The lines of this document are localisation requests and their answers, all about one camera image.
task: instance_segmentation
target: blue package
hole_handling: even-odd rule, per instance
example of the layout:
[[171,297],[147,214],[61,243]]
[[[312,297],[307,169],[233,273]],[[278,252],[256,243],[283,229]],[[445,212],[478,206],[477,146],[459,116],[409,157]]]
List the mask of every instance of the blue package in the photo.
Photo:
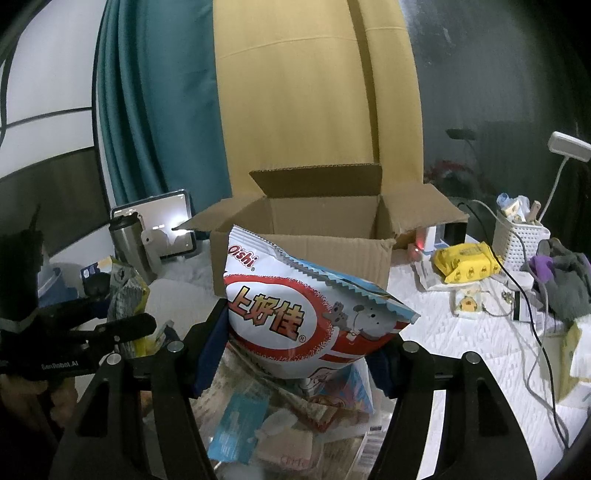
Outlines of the blue package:
[[234,393],[217,426],[207,456],[218,462],[248,464],[256,446],[258,430],[269,406],[269,399],[249,398]]

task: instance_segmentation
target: black cable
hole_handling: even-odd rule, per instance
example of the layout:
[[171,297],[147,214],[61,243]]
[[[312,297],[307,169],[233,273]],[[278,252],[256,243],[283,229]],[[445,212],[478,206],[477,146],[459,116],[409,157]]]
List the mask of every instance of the black cable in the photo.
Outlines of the black cable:
[[467,203],[460,202],[460,203],[457,204],[458,207],[460,207],[461,205],[465,206],[468,210],[470,210],[472,212],[472,215],[474,215],[474,218],[476,218],[476,220],[478,220],[478,223],[480,223],[480,226],[482,227],[482,231],[484,232],[484,235],[485,235],[485,238],[486,238],[486,243],[491,248],[491,252],[494,255],[496,261],[499,263],[499,265],[501,266],[503,272],[505,272],[505,274],[507,275],[507,277],[509,277],[509,279],[515,285],[517,285],[517,287],[519,288],[519,291],[521,292],[521,294],[523,295],[523,298],[525,299],[525,303],[527,304],[527,309],[528,309],[528,312],[530,314],[530,326],[531,326],[531,330],[532,330],[532,332],[534,334],[535,341],[538,342],[538,345],[540,346],[540,348],[542,350],[542,353],[544,354],[544,359],[546,360],[546,365],[548,366],[548,373],[550,374],[550,394],[551,394],[551,397],[552,397],[552,417],[554,419],[554,425],[556,426],[556,431],[558,432],[558,436],[560,437],[560,440],[562,441],[562,443],[564,445],[564,450],[568,450],[569,449],[569,443],[566,440],[564,434],[562,433],[562,430],[560,430],[560,426],[558,424],[558,414],[556,413],[556,393],[554,392],[554,375],[552,373],[552,366],[550,365],[550,359],[548,358],[548,354],[546,353],[546,348],[544,347],[544,345],[542,345],[542,341],[540,340],[540,337],[538,336],[537,332],[535,331],[534,315],[532,314],[532,311],[531,311],[530,300],[528,299],[527,295],[525,294],[524,289],[521,287],[521,285],[519,285],[515,281],[515,279],[513,278],[513,276],[511,276],[511,274],[503,266],[502,260],[497,256],[497,254],[495,253],[495,251],[492,249],[492,242],[490,241],[488,235],[486,234],[486,229],[484,227],[484,223],[482,222],[482,220],[480,219],[480,217],[476,214],[476,212]]

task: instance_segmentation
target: screw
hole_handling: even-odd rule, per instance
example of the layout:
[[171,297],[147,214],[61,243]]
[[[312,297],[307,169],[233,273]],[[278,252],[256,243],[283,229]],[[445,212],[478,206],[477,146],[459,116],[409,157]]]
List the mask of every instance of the screw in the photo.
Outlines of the screw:
[[480,362],[480,355],[478,355],[476,352],[468,352],[466,354],[466,360],[468,360],[471,364],[476,365],[478,362]]
[[419,349],[419,346],[418,346],[418,343],[417,342],[410,342],[409,341],[409,342],[404,342],[402,344],[402,348],[403,348],[403,350],[405,352],[408,352],[408,353],[417,353],[418,352],[418,349]]
[[168,344],[167,348],[172,353],[180,352],[184,348],[184,343],[180,340],[174,340]]
[[112,353],[107,357],[109,365],[117,365],[119,362],[121,362],[121,355],[118,353]]

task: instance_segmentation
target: small box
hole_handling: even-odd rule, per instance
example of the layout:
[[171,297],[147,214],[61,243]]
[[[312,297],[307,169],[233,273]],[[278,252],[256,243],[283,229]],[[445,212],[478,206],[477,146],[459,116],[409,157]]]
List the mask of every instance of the small box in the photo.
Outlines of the small box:
[[570,376],[574,350],[579,344],[581,330],[575,323],[563,339],[560,352],[560,391],[558,403],[571,408],[591,407],[591,378]]
[[377,163],[257,170],[251,177],[262,194],[237,193],[178,227],[211,232],[218,296],[225,296],[223,272],[234,224],[294,257],[386,288],[394,246],[405,248],[417,228],[468,218],[430,184],[400,183],[383,192]]

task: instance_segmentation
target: cartoon koala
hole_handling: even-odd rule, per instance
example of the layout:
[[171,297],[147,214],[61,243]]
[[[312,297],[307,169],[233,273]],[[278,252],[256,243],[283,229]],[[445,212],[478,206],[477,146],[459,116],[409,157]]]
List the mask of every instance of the cartoon koala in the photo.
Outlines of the cartoon koala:
[[323,313],[322,316],[325,319],[330,320],[333,327],[339,327],[345,332],[350,331],[350,328],[347,327],[347,319],[349,318],[349,315],[343,312],[343,304],[341,302],[336,302],[330,313]]
[[378,313],[373,307],[356,305],[353,308],[357,312],[353,321],[352,333],[359,334],[373,342],[380,340],[387,333],[396,328],[397,318],[395,314]]
[[376,314],[372,307],[366,308],[364,305],[353,307],[356,314],[351,323],[343,308],[341,302],[336,302],[330,313],[323,313],[322,316],[330,320],[333,326],[339,327],[342,332],[347,332],[347,340],[350,342],[353,342],[358,335],[367,340],[376,341],[396,327],[394,315],[390,318],[390,316]]

